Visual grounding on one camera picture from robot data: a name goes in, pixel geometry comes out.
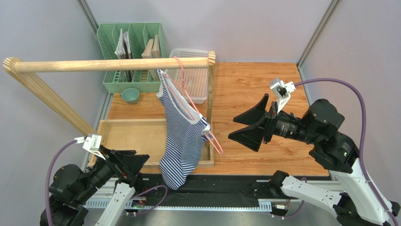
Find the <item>blue white striped tank top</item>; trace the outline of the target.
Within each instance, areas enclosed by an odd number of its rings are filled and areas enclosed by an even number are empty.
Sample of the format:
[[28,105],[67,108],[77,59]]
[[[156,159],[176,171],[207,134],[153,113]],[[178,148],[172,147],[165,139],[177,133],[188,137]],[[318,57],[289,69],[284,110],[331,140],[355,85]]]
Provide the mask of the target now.
[[157,70],[160,89],[156,94],[165,110],[166,146],[159,166],[166,185],[177,190],[197,168],[210,125],[179,93],[172,80]]

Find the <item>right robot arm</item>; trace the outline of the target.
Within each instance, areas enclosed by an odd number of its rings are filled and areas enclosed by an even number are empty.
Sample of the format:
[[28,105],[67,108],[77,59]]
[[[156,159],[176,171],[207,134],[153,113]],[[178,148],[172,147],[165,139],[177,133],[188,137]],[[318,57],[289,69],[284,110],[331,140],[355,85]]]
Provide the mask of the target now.
[[344,116],[326,99],[316,100],[302,118],[279,111],[277,102],[266,110],[268,94],[234,117],[245,127],[229,134],[229,139],[258,151],[261,144],[280,136],[312,144],[309,155],[342,185],[342,192],[315,187],[283,171],[268,182],[269,192],[278,198],[294,197],[330,214],[343,226],[387,226],[400,211],[397,202],[381,204],[362,171],[360,151],[355,142],[339,132]]

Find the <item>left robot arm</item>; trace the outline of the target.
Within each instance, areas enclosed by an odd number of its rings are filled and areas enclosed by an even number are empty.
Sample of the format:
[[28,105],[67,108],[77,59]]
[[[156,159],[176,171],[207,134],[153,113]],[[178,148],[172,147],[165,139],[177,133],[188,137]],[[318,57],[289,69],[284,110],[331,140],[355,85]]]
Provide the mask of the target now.
[[81,226],[88,214],[84,204],[112,177],[117,177],[111,201],[97,222],[113,226],[127,202],[142,187],[140,170],[150,158],[147,154],[116,151],[101,147],[95,164],[82,171],[77,165],[60,168],[49,186],[48,206],[40,216],[41,226]]

